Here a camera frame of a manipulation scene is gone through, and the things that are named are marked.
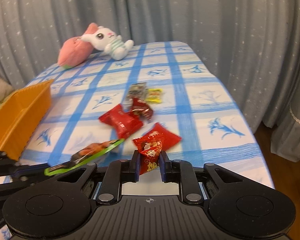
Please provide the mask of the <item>red festive candy packet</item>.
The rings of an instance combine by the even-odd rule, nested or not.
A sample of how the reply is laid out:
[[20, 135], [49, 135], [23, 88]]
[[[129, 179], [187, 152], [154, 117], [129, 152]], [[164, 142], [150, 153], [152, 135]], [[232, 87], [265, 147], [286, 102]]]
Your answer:
[[159, 166], [159, 155], [164, 144], [164, 135], [157, 131], [150, 135], [133, 139], [140, 153], [140, 175], [150, 172]]

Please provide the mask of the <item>red square snack packet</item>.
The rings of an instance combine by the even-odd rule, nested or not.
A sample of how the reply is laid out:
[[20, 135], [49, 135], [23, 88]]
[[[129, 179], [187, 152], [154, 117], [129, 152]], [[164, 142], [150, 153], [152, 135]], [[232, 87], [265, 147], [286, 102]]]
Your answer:
[[127, 139], [143, 126], [143, 122], [138, 117], [126, 113], [121, 104], [102, 114], [98, 119], [113, 127], [119, 139]]

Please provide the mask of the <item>green-edged chicken snack packet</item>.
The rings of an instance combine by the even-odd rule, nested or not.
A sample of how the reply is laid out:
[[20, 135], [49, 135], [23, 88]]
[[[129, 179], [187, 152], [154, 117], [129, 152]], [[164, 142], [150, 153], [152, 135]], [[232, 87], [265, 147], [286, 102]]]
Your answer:
[[87, 163], [93, 163], [95, 159], [117, 148], [117, 146], [121, 145], [124, 141], [124, 139], [117, 139], [103, 143], [92, 143], [73, 154], [69, 161], [46, 168], [44, 174], [46, 176], [63, 174]]

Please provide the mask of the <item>dark red chocolate wrapper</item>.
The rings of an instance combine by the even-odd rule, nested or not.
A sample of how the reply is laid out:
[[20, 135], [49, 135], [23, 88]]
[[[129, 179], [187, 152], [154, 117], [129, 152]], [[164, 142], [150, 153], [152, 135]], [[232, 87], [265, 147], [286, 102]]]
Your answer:
[[153, 109], [147, 104], [147, 102], [140, 98], [133, 98], [130, 111], [146, 118], [148, 121], [152, 119], [154, 114]]

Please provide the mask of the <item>yellow candy packet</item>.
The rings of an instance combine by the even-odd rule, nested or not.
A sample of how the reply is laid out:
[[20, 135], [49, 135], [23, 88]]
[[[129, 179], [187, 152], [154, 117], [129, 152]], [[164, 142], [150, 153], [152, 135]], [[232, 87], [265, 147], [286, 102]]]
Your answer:
[[163, 89], [149, 88], [145, 100], [149, 103], [162, 103]]

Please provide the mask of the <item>grey printed snack packet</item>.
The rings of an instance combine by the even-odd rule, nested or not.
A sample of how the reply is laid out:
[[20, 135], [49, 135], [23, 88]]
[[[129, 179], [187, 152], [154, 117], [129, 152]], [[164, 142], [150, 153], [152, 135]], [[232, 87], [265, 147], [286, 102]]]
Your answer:
[[133, 99], [145, 99], [147, 93], [147, 85], [145, 82], [142, 83], [135, 83], [130, 85], [129, 89], [127, 90], [124, 100], [123, 100], [123, 106], [125, 108], [129, 108], [132, 103]]

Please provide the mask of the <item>orange plastic bin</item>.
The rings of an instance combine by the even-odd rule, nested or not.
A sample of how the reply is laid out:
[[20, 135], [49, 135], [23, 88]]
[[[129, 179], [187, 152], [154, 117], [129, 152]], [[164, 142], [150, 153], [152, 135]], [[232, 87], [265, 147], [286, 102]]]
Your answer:
[[0, 151], [18, 161], [51, 106], [50, 86], [44, 81], [16, 90], [0, 107]]

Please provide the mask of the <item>blue checked tablecloth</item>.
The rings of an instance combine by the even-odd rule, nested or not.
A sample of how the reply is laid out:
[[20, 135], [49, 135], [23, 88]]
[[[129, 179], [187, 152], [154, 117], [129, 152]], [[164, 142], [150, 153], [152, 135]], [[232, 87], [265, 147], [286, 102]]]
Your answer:
[[95, 56], [70, 70], [52, 66], [31, 85], [50, 81], [51, 106], [33, 130], [21, 161], [24, 164], [67, 161], [84, 146], [115, 138], [99, 121], [116, 105], [127, 111], [141, 96], [153, 109], [151, 120], [135, 133], [140, 137], [155, 124], [178, 135], [168, 155], [194, 166], [212, 161], [271, 185], [264, 159], [236, 103], [192, 49], [181, 42], [137, 46], [121, 61]]

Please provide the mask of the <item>pink peach plush toy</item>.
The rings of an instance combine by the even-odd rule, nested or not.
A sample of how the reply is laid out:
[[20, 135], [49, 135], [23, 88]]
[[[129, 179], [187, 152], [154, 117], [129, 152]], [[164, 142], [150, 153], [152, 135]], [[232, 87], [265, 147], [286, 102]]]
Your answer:
[[84, 62], [92, 53], [93, 46], [81, 40], [80, 36], [66, 40], [59, 52], [57, 64], [64, 69], [74, 68]]

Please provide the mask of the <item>white bunny plush toy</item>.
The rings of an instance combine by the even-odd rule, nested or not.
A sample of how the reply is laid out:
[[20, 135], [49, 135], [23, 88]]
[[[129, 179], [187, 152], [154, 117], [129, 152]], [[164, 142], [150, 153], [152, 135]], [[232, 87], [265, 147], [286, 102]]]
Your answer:
[[80, 39], [90, 43], [96, 50], [110, 55], [116, 61], [125, 58], [134, 46], [133, 40], [124, 42], [121, 35], [103, 26], [99, 26], [93, 34], [83, 34]]

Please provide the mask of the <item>grey star curtain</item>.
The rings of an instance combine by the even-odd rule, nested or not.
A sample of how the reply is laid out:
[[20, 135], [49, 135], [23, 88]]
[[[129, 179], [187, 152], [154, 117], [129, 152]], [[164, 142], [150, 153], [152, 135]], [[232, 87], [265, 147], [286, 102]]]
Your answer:
[[270, 149], [300, 160], [300, 0], [0, 0], [0, 77], [23, 87], [90, 23], [136, 44], [181, 41]]

